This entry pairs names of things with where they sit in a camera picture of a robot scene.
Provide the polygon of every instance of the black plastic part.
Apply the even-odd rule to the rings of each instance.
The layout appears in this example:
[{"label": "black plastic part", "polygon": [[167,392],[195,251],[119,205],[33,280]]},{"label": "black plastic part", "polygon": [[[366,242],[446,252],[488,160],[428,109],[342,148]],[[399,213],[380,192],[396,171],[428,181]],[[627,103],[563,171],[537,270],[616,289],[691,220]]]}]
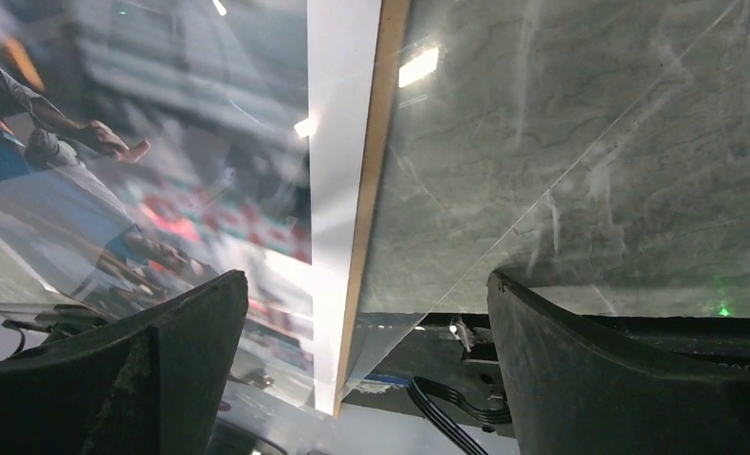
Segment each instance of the black plastic part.
[{"label": "black plastic part", "polygon": [[229,272],[0,362],[0,453],[203,454],[247,310]]},{"label": "black plastic part", "polygon": [[488,292],[523,455],[750,455],[750,372],[629,339],[501,270]]}]

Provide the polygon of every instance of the person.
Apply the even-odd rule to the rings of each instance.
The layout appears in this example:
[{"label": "person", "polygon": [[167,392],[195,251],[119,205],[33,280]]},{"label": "person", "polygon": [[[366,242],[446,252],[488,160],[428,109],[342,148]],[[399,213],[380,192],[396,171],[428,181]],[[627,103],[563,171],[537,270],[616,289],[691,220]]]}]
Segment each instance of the person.
[{"label": "person", "polygon": [[[4,121],[20,113],[30,114],[35,125],[27,145]],[[72,248],[86,262],[110,271],[116,269],[116,262],[140,266],[153,262],[187,282],[203,282],[217,275],[211,267],[145,239],[123,204],[87,168],[87,163],[104,158],[136,163],[150,148],[148,140],[127,145],[101,121],[79,123],[65,116],[0,67],[0,210],[41,230],[41,243],[56,239],[54,248],[45,246],[48,251]],[[21,241],[14,236],[12,240]],[[70,278],[74,283],[87,282],[93,270],[79,269],[80,277]]]}]

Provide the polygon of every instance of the person's hand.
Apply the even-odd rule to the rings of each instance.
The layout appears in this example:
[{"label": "person's hand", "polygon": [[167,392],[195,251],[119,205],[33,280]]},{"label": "person's hand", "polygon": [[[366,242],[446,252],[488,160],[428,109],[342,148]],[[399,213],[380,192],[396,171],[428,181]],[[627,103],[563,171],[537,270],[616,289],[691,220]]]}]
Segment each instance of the person's hand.
[{"label": "person's hand", "polygon": [[138,145],[129,147],[111,128],[98,120],[92,120],[85,129],[98,141],[101,147],[99,152],[113,155],[119,161],[135,163],[151,149],[151,143],[148,140],[142,140]]}]

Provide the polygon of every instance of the wire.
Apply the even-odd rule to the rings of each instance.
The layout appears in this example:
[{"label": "wire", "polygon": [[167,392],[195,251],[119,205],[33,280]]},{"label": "wire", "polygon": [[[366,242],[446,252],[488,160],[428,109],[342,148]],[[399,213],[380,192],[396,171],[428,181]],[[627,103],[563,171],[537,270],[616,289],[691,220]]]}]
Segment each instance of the wire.
[{"label": "wire", "polygon": [[425,394],[441,398],[449,403],[452,403],[458,409],[466,412],[475,420],[488,425],[508,425],[511,424],[511,411],[508,408],[505,409],[478,409],[472,406],[464,395],[455,389],[448,387],[444,384],[440,384],[430,379],[416,376],[413,381],[416,387],[423,391]]},{"label": "wire", "polygon": [[[455,445],[461,448],[465,454],[489,455],[484,450],[484,448],[478,445],[478,443],[476,443],[471,436],[469,436],[461,427],[459,427],[458,424],[453,422],[452,419],[450,419],[449,416],[447,416],[441,409],[439,409],[439,407],[436,406],[435,403],[430,401],[428,395],[423,391],[423,387],[427,387],[428,385],[430,385],[432,391],[437,390],[434,386],[442,386],[441,384],[430,381],[429,379],[425,379],[423,377],[416,376],[414,379],[412,379],[411,384],[409,384],[408,386],[408,396],[411,398],[411,401],[419,408],[419,410],[425,415],[425,417],[430,420],[434,427],[436,427],[445,436],[447,436],[448,439],[450,439]],[[466,400],[464,400],[463,397],[459,401],[466,403]]]}]

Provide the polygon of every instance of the clear plastic sheet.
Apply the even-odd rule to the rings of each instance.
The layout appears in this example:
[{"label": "clear plastic sheet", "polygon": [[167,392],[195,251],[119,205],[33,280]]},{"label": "clear plastic sheet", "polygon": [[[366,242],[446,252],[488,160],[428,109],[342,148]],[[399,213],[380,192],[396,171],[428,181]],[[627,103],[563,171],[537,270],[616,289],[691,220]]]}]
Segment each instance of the clear plastic sheet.
[{"label": "clear plastic sheet", "polygon": [[582,314],[750,318],[750,1],[412,2],[349,391],[498,265]]},{"label": "clear plastic sheet", "polygon": [[233,380],[324,412],[497,265],[750,317],[750,0],[413,0],[340,388],[379,2],[339,4],[0,0],[0,302],[116,319],[245,270]]},{"label": "clear plastic sheet", "polygon": [[313,406],[307,59],[304,1],[0,0],[0,315],[244,270],[233,380]]}]

